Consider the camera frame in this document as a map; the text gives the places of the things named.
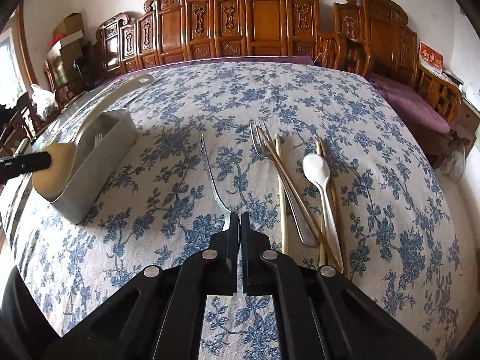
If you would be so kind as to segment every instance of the stainless steel fork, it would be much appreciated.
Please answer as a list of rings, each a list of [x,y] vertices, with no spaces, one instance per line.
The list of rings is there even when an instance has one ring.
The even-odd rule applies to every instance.
[[[268,132],[268,128],[263,123],[263,128],[265,130],[265,133],[267,134],[268,139],[270,142],[274,145],[274,141],[272,140],[272,137],[270,133]],[[290,188],[290,185],[287,183],[285,180],[285,177],[283,176],[283,173],[277,168],[277,165],[272,159],[272,154],[268,151],[266,145],[262,141],[262,138],[260,137],[260,134],[258,132],[258,126],[256,123],[251,123],[250,122],[250,133],[251,133],[251,140],[253,142],[253,146],[255,147],[255,151],[257,154],[262,157],[266,158],[267,160],[271,161],[273,165],[275,165],[275,168],[277,169],[277,173],[280,176],[280,179],[282,180],[283,188],[285,190],[285,194],[287,199],[289,200],[290,207],[292,209],[292,214],[293,214],[293,219],[295,221],[295,225],[297,226],[298,230],[298,235],[300,236],[300,240],[307,246],[316,246],[319,243],[319,240],[315,233],[312,231],[310,228],[308,222],[306,221],[305,217],[303,216],[303,211],[300,208],[299,204],[297,203],[297,200],[295,199],[295,195],[293,194],[293,191]]]
[[[212,170],[210,169],[210,164],[208,163],[208,156],[207,150],[205,148],[205,139],[203,138],[203,134],[200,134],[198,137],[198,150],[200,152],[200,156],[203,160],[203,166],[207,171],[208,181],[210,182],[210,186],[212,187],[213,197],[217,202],[220,210],[222,210],[223,214],[225,215],[225,223],[223,224],[222,230],[228,230],[230,228],[230,215],[232,210],[229,210],[227,206],[222,202],[220,196],[218,195],[217,186],[215,185],[215,181],[213,181]]]

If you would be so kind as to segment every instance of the spoon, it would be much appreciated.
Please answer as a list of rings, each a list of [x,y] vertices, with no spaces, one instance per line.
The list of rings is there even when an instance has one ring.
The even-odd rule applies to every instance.
[[[330,180],[330,168],[327,161],[318,154],[307,154],[302,161],[303,174],[320,191],[322,211],[325,219],[326,238],[335,258],[343,272],[342,255],[338,242],[337,226],[332,214],[332,207],[326,192],[328,180]]]
[[[68,143],[52,143],[45,148],[51,156],[48,169],[32,173],[32,184],[35,190],[49,201],[55,200],[65,189],[72,177],[72,171],[77,156],[77,145],[85,130],[116,100],[135,89],[151,84],[155,79],[150,74],[142,74],[126,81],[98,103],[86,117],[75,137]]]

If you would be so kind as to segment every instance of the red sign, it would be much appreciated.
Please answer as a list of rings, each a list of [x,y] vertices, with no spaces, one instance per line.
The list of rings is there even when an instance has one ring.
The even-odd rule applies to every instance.
[[[420,62],[423,66],[431,68],[431,70],[442,73],[443,56],[438,51],[428,47],[425,43],[420,42]]]

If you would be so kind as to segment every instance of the plastic bag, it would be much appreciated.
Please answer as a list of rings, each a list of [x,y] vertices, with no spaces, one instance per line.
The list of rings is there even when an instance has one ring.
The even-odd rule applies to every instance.
[[[51,114],[58,112],[59,106],[52,92],[46,91],[35,84],[32,84],[32,89],[32,101],[37,104],[37,113],[42,120],[47,120]]]
[[[450,142],[452,153],[435,171],[437,176],[449,175],[453,180],[459,180],[465,172],[465,144],[459,137]]]

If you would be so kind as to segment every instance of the metal screw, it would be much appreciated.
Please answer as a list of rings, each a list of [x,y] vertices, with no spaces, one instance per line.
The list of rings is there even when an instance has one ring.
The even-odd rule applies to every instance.
[[[275,250],[268,249],[262,253],[262,256],[266,260],[274,260],[278,257],[278,254]]]
[[[206,260],[216,259],[217,256],[218,256],[217,251],[213,250],[213,249],[204,250],[203,253],[202,253],[202,257]]]
[[[327,278],[331,278],[332,276],[335,276],[335,268],[333,268],[333,266],[324,265],[320,268],[320,273]]]
[[[143,271],[143,274],[147,277],[147,278],[154,278],[155,276],[157,276],[158,274],[160,273],[160,270],[158,267],[156,266],[150,266],[148,268],[145,268],[145,270]]]

